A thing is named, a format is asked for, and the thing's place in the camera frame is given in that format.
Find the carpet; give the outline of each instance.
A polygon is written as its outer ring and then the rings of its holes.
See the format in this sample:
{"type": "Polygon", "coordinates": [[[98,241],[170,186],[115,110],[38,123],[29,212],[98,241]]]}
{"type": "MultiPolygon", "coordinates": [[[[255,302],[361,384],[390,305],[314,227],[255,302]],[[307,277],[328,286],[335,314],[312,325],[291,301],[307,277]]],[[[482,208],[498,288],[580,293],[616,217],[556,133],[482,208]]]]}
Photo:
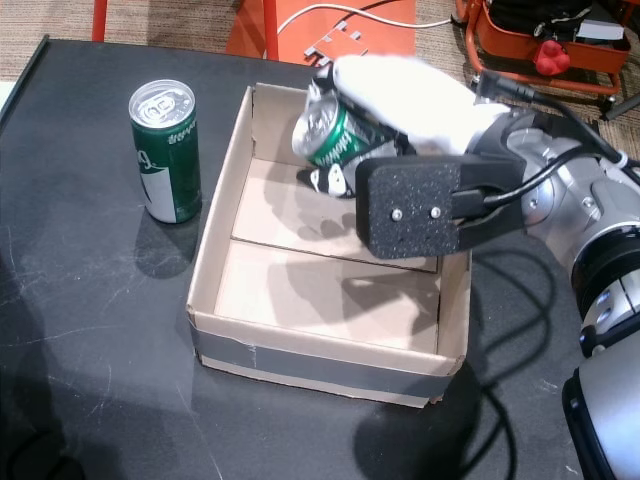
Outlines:
{"type": "MultiPolygon", "coordinates": [[[[109,42],[166,46],[224,52],[242,0],[110,0],[106,40],[109,42]]],[[[427,23],[447,18],[453,0],[417,0],[416,20],[427,23]]],[[[53,38],[88,40],[91,36],[93,0],[0,0],[0,80],[15,80],[45,33],[53,38]]],[[[629,61],[621,74],[618,99],[640,92],[640,42],[627,31],[632,43],[629,61]]],[[[416,54],[454,78],[468,84],[473,75],[466,56],[463,31],[445,25],[416,32],[416,54]]],[[[487,59],[493,67],[504,61],[487,59]]],[[[599,81],[605,81],[601,75],[599,81]]],[[[593,96],[562,92],[601,134],[629,153],[640,153],[640,109],[613,122],[597,121],[593,96]]]]}

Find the white cloth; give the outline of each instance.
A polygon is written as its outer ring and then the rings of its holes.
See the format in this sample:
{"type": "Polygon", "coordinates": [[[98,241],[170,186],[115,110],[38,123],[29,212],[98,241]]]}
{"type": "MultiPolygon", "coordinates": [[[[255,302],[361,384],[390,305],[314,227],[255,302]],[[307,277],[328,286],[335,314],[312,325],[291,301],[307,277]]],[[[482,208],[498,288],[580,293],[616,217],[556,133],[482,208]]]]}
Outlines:
{"type": "Polygon", "coordinates": [[[406,134],[418,153],[437,147],[462,154],[476,135],[509,111],[500,103],[475,105],[471,90],[415,57],[340,57],[333,80],[345,96],[406,134]]]}

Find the gray tape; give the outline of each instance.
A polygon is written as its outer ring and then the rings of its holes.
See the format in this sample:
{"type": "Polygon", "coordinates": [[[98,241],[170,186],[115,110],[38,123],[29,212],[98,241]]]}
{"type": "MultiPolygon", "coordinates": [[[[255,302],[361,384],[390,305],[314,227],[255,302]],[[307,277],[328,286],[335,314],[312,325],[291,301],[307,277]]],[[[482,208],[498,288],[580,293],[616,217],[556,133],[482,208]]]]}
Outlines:
{"type": "Polygon", "coordinates": [[[193,324],[191,336],[196,350],[205,357],[276,375],[305,378],[344,387],[429,398],[442,395],[451,380],[451,377],[388,370],[246,345],[231,338],[202,332],[193,324]]]}

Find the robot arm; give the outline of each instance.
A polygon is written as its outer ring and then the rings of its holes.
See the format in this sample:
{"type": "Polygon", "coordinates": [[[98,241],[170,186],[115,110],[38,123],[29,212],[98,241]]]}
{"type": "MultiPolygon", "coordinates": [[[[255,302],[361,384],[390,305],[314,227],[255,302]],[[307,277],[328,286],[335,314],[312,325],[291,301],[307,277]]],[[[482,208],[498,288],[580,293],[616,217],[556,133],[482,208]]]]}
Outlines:
{"type": "Polygon", "coordinates": [[[491,103],[482,97],[545,101],[495,74],[478,88],[416,59],[344,57],[316,77],[309,102],[335,95],[418,154],[354,168],[357,230],[374,255],[446,255],[518,228],[547,245],[571,280],[590,357],[563,391],[583,472],[640,478],[637,179],[566,107],[547,103],[569,118],[491,103]]]}

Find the can label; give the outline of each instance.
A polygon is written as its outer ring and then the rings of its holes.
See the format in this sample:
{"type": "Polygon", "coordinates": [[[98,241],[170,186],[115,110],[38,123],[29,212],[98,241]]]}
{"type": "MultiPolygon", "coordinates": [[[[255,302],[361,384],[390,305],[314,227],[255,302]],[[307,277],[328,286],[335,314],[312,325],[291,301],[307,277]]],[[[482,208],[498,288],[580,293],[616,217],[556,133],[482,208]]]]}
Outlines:
{"type": "Polygon", "coordinates": [[[175,223],[176,209],[169,169],[155,167],[144,150],[138,150],[138,163],[147,209],[154,217],[175,223]]]}
{"type": "Polygon", "coordinates": [[[169,131],[148,131],[133,124],[138,166],[149,213],[162,222],[180,223],[202,205],[195,120],[169,131]]]}
{"type": "Polygon", "coordinates": [[[335,163],[344,165],[352,158],[373,150],[391,140],[374,125],[352,115],[340,105],[338,118],[324,144],[310,156],[309,161],[318,167],[335,163]]]}

